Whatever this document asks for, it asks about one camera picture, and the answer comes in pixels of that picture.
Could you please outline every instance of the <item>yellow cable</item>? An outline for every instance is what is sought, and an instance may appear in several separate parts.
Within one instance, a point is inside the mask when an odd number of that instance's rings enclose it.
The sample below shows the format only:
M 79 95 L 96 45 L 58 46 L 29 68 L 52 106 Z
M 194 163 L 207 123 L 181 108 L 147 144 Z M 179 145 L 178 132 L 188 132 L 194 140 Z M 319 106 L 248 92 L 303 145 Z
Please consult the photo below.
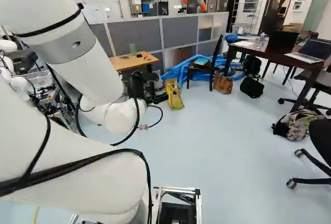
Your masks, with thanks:
M 36 224 L 39 209 L 40 207 L 36 207 L 35 215 L 33 216 L 33 224 Z

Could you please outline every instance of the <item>cubicle partition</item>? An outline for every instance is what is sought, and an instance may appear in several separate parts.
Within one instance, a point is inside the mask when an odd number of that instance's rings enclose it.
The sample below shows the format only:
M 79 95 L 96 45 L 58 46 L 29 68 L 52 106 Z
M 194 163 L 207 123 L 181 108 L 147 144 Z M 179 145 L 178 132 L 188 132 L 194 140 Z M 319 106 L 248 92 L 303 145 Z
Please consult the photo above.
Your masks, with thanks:
M 130 53 L 129 44 L 134 43 L 137 51 L 157 57 L 160 62 L 153 70 L 164 73 L 195 54 L 212 56 L 219 36 L 225 35 L 228 14 L 132 18 L 91 24 L 91 29 L 109 57 Z

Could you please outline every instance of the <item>desk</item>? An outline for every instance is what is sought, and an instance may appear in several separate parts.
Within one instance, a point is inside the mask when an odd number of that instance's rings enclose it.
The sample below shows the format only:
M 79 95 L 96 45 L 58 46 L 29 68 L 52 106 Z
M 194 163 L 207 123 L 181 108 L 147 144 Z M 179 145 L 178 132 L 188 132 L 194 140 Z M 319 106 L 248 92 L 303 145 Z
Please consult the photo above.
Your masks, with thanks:
M 141 54 L 142 57 L 133 56 L 132 54 L 120 55 L 116 57 L 110 57 L 109 60 L 112 62 L 115 70 L 122 71 L 132 68 L 137 68 L 140 66 L 146 66 L 147 72 L 152 73 L 152 64 L 159 62 L 159 59 L 150 55 L 148 52 L 137 52 L 137 54 Z M 154 82 L 149 83 L 149 88 L 151 90 L 151 94 L 155 94 Z
M 285 56 L 285 53 L 288 51 L 282 51 L 281 49 L 270 49 L 267 48 L 268 41 L 258 41 L 258 40 L 250 40 L 253 44 L 247 47 L 238 46 L 235 43 L 229 44 L 229 51 L 227 56 L 227 62 L 225 64 L 224 75 L 228 74 L 228 70 L 230 67 L 230 62 L 235 58 L 236 52 L 243 52 L 257 57 L 263 57 L 270 60 L 273 63 L 282 64 L 285 66 L 295 66 L 298 68 L 302 68 L 305 70 L 311 71 L 309 79 L 306 81 L 305 86 L 301 90 L 300 95 L 298 96 L 296 103 L 293 105 L 291 112 L 297 110 L 300 107 L 300 104 L 305 99 L 307 93 L 310 88 L 313 86 L 316 81 L 320 71 L 323 68 L 324 62 L 308 64 L 303 61 L 297 60 L 292 57 Z M 297 51 L 298 47 L 293 48 L 293 52 Z

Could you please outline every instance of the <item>black laptop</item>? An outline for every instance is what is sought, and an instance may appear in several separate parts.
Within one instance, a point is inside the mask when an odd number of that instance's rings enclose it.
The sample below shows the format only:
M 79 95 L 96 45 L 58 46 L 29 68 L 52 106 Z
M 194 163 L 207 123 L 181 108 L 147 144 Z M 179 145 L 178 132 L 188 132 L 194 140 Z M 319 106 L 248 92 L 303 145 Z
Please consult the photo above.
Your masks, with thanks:
M 298 38 L 298 35 L 298 32 L 274 30 L 270 34 L 267 48 L 274 49 L 282 53 L 291 52 Z

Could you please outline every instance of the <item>office chair wheel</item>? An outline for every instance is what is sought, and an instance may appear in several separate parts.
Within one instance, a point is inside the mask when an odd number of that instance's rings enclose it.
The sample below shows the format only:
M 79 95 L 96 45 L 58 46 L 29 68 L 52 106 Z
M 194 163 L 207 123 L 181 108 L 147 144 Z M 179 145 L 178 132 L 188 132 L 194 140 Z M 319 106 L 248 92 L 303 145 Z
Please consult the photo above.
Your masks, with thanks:
M 303 156 L 303 152 L 301 151 L 301 149 L 298 149 L 294 152 L 294 154 L 298 157 L 301 158 Z
M 278 99 L 278 103 L 279 103 L 279 104 L 284 104 L 284 103 L 285 103 L 285 101 L 284 101 L 284 99 L 283 99 L 283 98 L 279 98 L 279 99 Z
M 290 188 L 290 189 L 294 189 L 296 186 L 296 182 L 294 182 L 292 179 L 288 180 L 286 182 L 286 185 Z

